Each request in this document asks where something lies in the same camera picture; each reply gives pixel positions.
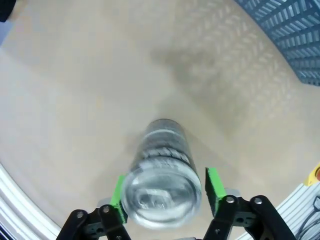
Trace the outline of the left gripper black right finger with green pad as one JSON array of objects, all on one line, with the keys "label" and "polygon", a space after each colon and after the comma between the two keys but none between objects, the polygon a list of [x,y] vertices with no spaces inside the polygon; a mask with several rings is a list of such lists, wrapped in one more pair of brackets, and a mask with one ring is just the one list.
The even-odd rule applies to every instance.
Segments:
[{"label": "left gripper black right finger with green pad", "polygon": [[213,167],[205,169],[205,191],[213,214],[205,240],[227,240],[233,227],[242,227],[254,240],[294,240],[286,222],[264,195],[250,200],[226,193]]}]

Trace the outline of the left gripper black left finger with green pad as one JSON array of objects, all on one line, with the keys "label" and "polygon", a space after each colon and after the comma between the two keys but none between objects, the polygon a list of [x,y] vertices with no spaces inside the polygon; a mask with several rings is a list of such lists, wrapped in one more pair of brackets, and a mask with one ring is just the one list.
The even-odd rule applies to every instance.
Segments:
[{"label": "left gripper black left finger with green pad", "polygon": [[72,211],[61,228],[59,240],[98,240],[106,237],[108,240],[129,240],[124,224],[128,215],[121,203],[121,187],[124,176],[121,175],[115,185],[110,200],[88,213],[83,209]]}]

